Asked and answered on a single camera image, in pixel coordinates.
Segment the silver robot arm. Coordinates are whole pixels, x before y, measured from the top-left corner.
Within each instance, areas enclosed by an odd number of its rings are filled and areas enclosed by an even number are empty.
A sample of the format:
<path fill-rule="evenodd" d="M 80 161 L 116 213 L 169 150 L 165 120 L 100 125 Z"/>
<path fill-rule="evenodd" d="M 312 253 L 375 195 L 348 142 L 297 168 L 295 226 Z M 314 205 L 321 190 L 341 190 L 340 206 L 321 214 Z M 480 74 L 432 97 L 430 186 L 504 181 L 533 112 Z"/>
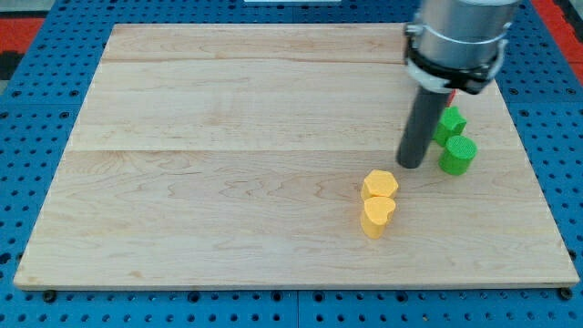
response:
<path fill-rule="evenodd" d="M 404 59 L 420 87 L 480 93 L 505 60 L 519 0 L 424 0 L 404 26 Z"/>

